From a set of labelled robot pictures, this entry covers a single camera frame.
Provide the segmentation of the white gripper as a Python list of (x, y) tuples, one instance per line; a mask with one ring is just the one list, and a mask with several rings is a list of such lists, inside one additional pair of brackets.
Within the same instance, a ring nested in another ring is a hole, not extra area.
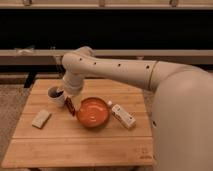
[(66, 73), (63, 76), (63, 87), (68, 93), (74, 104), (79, 104), (81, 102), (81, 91), (84, 85), (84, 76), (81, 74)]

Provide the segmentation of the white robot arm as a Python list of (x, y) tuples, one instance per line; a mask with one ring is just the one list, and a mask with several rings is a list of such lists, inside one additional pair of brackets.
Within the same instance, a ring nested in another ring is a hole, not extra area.
[(213, 171), (213, 75), (186, 64), (100, 59), (89, 47), (66, 53), (63, 85), (79, 93), (87, 74), (154, 93), (154, 171)]

